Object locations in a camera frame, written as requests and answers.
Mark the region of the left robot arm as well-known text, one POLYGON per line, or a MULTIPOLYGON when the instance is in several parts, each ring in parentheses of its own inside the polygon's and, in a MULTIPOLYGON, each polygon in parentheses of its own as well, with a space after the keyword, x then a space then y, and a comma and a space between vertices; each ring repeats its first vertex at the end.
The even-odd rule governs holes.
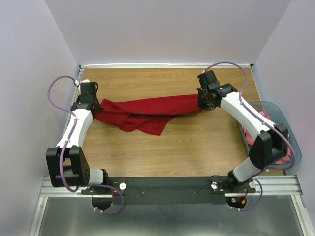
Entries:
POLYGON ((54 104, 49 86, 48 101, 55 108, 70 114, 70 121, 61 138, 53 148, 46 151, 46 162, 53 187, 65 187, 76 192, 80 187, 91 186, 98 194, 109 189, 108 176, 104 169, 91 169, 83 152, 87 131, 95 116, 102 110, 97 98, 98 83, 88 79, 75 81, 79 95, 69 109, 54 104))

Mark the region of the dark red t-shirt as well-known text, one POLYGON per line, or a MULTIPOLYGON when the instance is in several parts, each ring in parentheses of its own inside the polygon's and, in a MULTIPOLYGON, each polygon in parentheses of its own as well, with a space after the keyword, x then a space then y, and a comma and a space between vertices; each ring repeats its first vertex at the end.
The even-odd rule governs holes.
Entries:
POLYGON ((126 102, 103 99, 102 111, 95 119, 125 132, 139 130, 150 135, 161 135, 172 119, 201 112, 197 99, 195 94, 126 102))

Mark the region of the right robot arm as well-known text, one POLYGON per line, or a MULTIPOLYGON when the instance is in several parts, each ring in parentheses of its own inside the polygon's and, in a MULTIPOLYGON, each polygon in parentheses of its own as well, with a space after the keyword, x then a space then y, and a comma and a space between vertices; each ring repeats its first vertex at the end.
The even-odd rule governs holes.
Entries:
POLYGON ((224 184, 233 193, 265 168, 287 156, 288 128, 268 120, 248 102, 231 84, 220 84, 212 70, 197 76, 200 83, 197 104, 201 110, 220 107, 230 113, 253 138, 247 159, 231 170, 224 184))

